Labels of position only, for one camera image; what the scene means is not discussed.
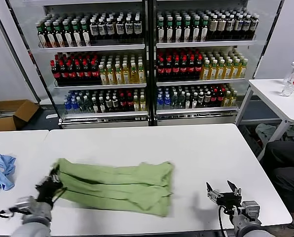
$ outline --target table leg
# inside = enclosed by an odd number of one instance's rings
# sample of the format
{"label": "table leg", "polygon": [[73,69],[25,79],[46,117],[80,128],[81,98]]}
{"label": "table leg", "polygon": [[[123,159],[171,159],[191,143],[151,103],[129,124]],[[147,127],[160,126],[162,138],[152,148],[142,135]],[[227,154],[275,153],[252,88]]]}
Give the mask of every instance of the table leg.
{"label": "table leg", "polygon": [[243,100],[243,102],[241,104],[241,107],[239,109],[239,112],[237,114],[237,117],[235,119],[236,126],[239,126],[239,124],[241,122],[241,119],[242,119],[242,117],[243,117],[243,115],[244,115],[244,113],[246,111],[246,108],[248,107],[248,104],[249,104],[249,102],[251,100],[251,97],[252,97],[253,93],[254,92],[252,91],[251,86],[249,86],[249,88],[247,90],[247,93],[245,95],[245,98],[244,98],[244,100]]}
{"label": "table leg", "polygon": [[[274,142],[274,141],[279,140],[283,136],[283,134],[286,132],[286,130],[288,129],[288,127],[290,125],[291,125],[291,122],[288,122],[287,120],[283,120],[280,123],[280,125],[277,127],[277,129],[275,130],[274,134],[272,135],[272,137],[270,138],[270,140],[268,142]],[[257,157],[258,161],[260,161],[264,155],[265,146],[266,146],[266,144],[264,144],[264,148],[262,149],[261,153]]]}

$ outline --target cardboard box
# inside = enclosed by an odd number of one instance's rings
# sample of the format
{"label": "cardboard box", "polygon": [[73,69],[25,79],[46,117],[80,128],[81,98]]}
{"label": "cardboard box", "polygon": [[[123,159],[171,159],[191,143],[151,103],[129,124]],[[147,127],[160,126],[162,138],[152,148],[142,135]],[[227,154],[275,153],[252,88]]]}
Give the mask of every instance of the cardboard box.
{"label": "cardboard box", "polygon": [[12,117],[0,118],[0,131],[15,131],[22,128],[39,109],[29,100],[0,101],[0,110],[15,111]]}

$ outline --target bottle label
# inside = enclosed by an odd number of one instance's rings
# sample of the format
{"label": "bottle label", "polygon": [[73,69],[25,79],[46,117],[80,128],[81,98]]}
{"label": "bottle label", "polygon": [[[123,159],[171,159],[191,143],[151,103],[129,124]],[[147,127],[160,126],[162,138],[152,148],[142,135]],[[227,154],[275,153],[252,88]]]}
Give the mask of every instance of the bottle label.
{"label": "bottle label", "polygon": [[245,78],[245,74],[246,74],[246,68],[241,68],[239,78]]}
{"label": "bottle label", "polygon": [[98,25],[90,25],[90,32],[93,36],[99,35]]}
{"label": "bottle label", "polygon": [[119,84],[119,85],[122,84],[122,76],[121,76],[121,73],[117,73],[116,74],[116,80],[117,80],[117,84]]}
{"label": "bottle label", "polygon": [[198,38],[198,33],[200,32],[200,29],[199,28],[195,28],[193,30],[193,42],[197,42],[197,38]]}
{"label": "bottle label", "polygon": [[94,106],[93,106],[93,110],[94,110],[95,113],[98,113],[98,112],[99,112],[99,108],[98,108],[98,106],[94,105]]}
{"label": "bottle label", "polygon": [[206,39],[206,34],[207,34],[207,28],[202,29],[202,34],[201,34],[201,42],[204,42]]}
{"label": "bottle label", "polygon": [[139,35],[142,33],[142,24],[141,23],[134,23],[134,31],[135,34]]}
{"label": "bottle label", "polygon": [[104,105],[100,105],[100,109],[102,113],[106,112],[106,107]]}
{"label": "bottle label", "polygon": [[129,84],[128,74],[123,74],[123,76],[124,76],[125,84]]}
{"label": "bottle label", "polygon": [[218,73],[217,73],[217,79],[221,79],[222,77],[222,73],[224,72],[224,69],[223,68],[219,68],[218,69]]}
{"label": "bottle label", "polygon": [[106,75],[100,75],[100,77],[101,77],[102,85],[106,85],[107,84]]}
{"label": "bottle label", "polygon": [[56,38],[60,47],[65,47],[65,43],[61,34],[56,34]]}
{"label": "bottle label", "polygon": [[144,81],[145,81],[144,80],[144,78],[145,78],[144,72],[138,72],[138,77],[139,77],[139,82],[144,83]]}
{"label": "bottle label", "polygon": [[217,30],[218,31],[224,31],[225,30],[225,26],[226,26],[226,22],[225,21],[219,21],[218,22],[218,26],[217,26]]}
{"label": "bottle label", "polygon": [[197,101],[193,101],[192,102],[192,109],[195,109],[196,108],[196,104],[197,104]]}
{"label": "bottle label", "polygon": [[69,33],[65,33],[65,37],[67,40],[68,47],[73,47],[74,44],[73,44],[72,36]]}
{"label": "bottle label", "polygon": [[159,29],[158,30],[158,41],[159,41],[159,43],[163,43],[163,35],[164,35],[164,30]]}
{"label": "bottle label", "polygon": [[117,24],[116,25],[116,31],[118,35],[123,35],[124,32],[124,25],[123,24]]}
{"label": "bottle label", "polygon": [[54,36],[52,34],[48,34],[47,37],[48,37],[52,47],[56,48],[56,42],[55,42]]}
{"label": "bottle label", "polygon": [[47,48],[47,43],[46,43],[44,35],[38,35],[38,38],[39,38],[40,43],[42,44],[42,47]]}
{"label": "bottle label", "polygon": [[230,74],[231,69],[227,68],[226,73],[225,73],[225,79],[229,79],[229,74]]}
{"label": "bottle label", "polygon": [[132,23],[126,23],[125,24],[125,30],[126,30],[126,34],[131,35],[133,33],[133,24]]}
{"label": "bottle label", "polygon": [[86,43],[86,46],[91,46],[89,33],[83,32],[82,34],[83,34],[83,38],[84,38],[84,42]]}
{"label": "bottle label", "polygon": [[139,104],[134,104],[134,110],[139,111]]}
{"label": "bottle label", "polygon": [[208,75],[208,69],[204,69],[203,80],[207,80],[207,75]]}
{"label": "bottle label", "polygon": [[182,29],[176,30],[176,43],[179,43],[181,40],[181,32],[182,32]]}
{"label": "bottle label", "polygon": [[216,31],[218,21],[211,21],[210,23],[210,31]]}
{"label": "bottle label", "polygon": [[74,40],[76,41],[77,46],[81,47],[82,45],[81,45],[80,34],[79,33],[74,33],[73,36],[74,36]]}
{"label": "bottle label", "polygon": [[173,30],[172,29],[168,29],[167,30],[167,43],[171,43],[172,42],[172,33],[173,33]]}
{"label": "bottle label", "polygon": [[113,24],[107,24],[107,32],[110,36],[115,34]]}
{"label": "bottle label", "polygon": [[190,28],[186,28],[184,30],[184,42],[188,42],[189,37],[190,37]]}

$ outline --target cable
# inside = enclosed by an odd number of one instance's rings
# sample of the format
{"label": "cable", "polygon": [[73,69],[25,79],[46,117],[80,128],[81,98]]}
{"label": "cable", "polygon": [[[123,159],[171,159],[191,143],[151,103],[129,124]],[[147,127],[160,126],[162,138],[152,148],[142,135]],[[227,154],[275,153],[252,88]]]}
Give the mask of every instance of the cable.
{"label": "cable", "polygon": [[220,230],[221,230],[222,237],[226,237],[225,233],[224,233],[224,230],[223,230],[223,227],[222,227],[222,223],[221,223],[221,208],[225,209],[225,207],[223,207],[223,206],[219,207],[219,209],[218,209],[218,219],[220,221]]}

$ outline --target shelf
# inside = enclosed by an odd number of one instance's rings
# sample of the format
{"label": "shelf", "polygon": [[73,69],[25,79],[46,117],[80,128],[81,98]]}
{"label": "shelf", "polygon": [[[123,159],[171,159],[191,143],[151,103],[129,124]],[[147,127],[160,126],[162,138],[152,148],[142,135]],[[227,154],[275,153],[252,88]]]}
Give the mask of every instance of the shelf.
{"label": "shelf", "polygon": [[168,82],[157,82],[157,86],[219,84],[219,83],[235,83],[235,82],[245,82],[245,81],[248,82],[244,78],[238,78],[238,79],[220,79],[220,80],[168,81]]}
{"label": "shelf", "polygon": [[240,46],[261,43],[257,40],[237,41],[206,41],[206,42],[180,42],[180,43],[157,43],[157,48],[185,48],[185,47],[215,47],[215,46]]}
{"label": "shelf", "polygon": [[25,6],[48,6],[85,3],[141,2],[142,0],[23,0]]}
{"label": "shelf", "polygon": [[117,44],[117,45],[98,45],[84,47],[59,47],[59,48],[40,48],[39,52],[58,53],[58,52],[82,52],[82,51],[112,51],[112,50],[135,50],[144,49],[145,44]]}
{"label": "shelf", "polygon": [[122,85],[78,85],[78,86],[55,86],[55,89],[63,90],[99,90],[99,89],[111,89],[111,88],[143,88],[146,87],[146,83],[140,84],[122,84]]}
{"label": "shelf", "polygon": [[212,107],[198,109],[178,109],[178,110],[157,110],[157,115],[183,115],[200,113],[218,113],[218,112],[237,112],[238,107]]}

